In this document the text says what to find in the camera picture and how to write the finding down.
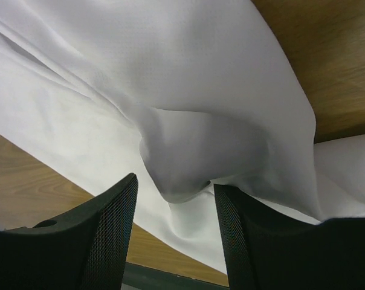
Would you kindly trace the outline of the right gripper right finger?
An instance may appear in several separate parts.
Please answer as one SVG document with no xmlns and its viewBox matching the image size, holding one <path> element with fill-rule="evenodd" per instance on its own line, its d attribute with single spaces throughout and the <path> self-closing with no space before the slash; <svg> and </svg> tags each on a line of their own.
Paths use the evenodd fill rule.
<svg viewBox="0 0 365 290">
<path fill-rule="evenodd" d="M 308 224 L 215 185 L 231 289 L 365 289 L 365 218 Z"/>
</svg>

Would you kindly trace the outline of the white t shirt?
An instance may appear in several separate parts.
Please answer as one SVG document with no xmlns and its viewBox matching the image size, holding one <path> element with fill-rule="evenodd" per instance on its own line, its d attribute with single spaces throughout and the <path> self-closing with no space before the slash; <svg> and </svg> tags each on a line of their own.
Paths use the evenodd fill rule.
<svg viewBox="0 0 365 290">
<path fill-rule="evenodd" d="M 224 272 L 215 184 L 365 217 L 365 1 L 0 1 L 0 134 Z"/>
</svg>

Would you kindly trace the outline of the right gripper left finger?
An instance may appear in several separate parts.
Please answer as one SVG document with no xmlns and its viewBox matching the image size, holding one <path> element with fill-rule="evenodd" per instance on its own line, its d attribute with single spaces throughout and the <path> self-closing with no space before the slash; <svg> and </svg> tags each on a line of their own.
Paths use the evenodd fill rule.
<svg viewBox="0 0 365 290">
<path fill-rule="evenodd" d="M 130 173 L 34 227 L 0 231 L 0 289 L 120 289 L 137 193 Z"/>
</svg>

